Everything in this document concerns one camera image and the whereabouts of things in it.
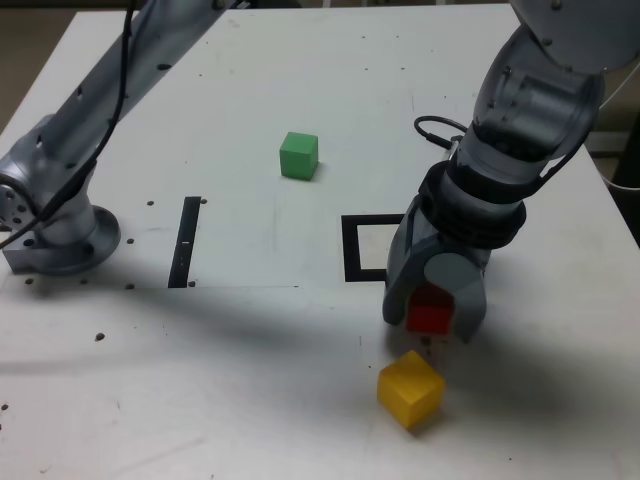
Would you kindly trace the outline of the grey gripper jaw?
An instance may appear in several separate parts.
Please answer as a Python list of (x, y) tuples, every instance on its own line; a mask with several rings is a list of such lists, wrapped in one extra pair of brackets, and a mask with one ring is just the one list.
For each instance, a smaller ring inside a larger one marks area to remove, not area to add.
[(453, 333), (461, 341), (470, 342), (487, 311), (482, 270), (466, 257), (442, 253), (425, 264), (424, 276), (453, 298)]
[(404, 320), (410, 295), (426, 282), (426, 262), (438, 252), (435, 228), (419, 207), (410, 207), (396, 230), (388, 254), (382, 303), (387, 324), (396, 326)]

